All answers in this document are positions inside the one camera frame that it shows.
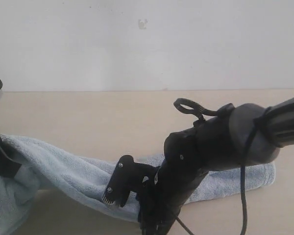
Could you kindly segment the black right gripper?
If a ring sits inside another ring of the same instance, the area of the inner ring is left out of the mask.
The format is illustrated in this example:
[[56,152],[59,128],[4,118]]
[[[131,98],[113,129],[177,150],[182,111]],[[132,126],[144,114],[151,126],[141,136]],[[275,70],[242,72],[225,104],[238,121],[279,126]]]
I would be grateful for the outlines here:
[[170,216],[167,207],[159,201],[155,187],[150,181],[142,183],[136,193],[139,203],[137,220],[142,235],[167,235],[170,229]]

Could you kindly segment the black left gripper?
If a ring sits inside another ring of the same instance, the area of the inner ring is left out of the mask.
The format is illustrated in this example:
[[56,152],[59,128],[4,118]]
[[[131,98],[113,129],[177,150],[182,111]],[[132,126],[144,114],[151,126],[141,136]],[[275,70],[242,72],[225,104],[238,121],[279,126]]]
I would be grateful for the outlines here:
[[0,137],[0,176],[13,179],[21,164],[13,160],[17,151]]

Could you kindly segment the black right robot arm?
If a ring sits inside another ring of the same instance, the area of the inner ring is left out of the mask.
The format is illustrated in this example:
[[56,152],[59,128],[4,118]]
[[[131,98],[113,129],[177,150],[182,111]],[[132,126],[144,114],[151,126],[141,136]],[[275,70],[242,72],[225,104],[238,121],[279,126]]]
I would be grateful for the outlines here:
[[246,168],[270,163],[281,148],[294,145],[294,98],[267,108],[229,103],[211,111],[185,98],[178,98],[174,106],[197,120],[192,128],[169,134],[162,164],[137,195],[142,234],[167,234],[184,203],[209,172],[235,168],[240,170],[241,234],[245,234]]

